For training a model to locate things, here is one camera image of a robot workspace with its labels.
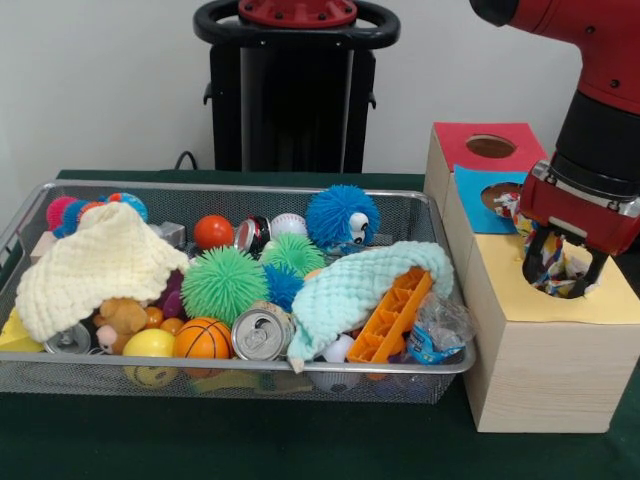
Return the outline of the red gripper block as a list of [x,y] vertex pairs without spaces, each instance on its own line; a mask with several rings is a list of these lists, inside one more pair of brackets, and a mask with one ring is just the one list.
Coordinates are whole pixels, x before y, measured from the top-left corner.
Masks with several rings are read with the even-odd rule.
[[583,296],[599,279],[609,255],[625,252],[639,235],[638,199],[617,203],[578,190],[554,175],[545,160],[537,162],[527,175],[520,209],[541,225],[532,233],[522,265],[529,284],[546,272],[543,249],[550,233],[547,226],[558,227],[587,246],[592,260],[587,272],[575,281],[571,299]]

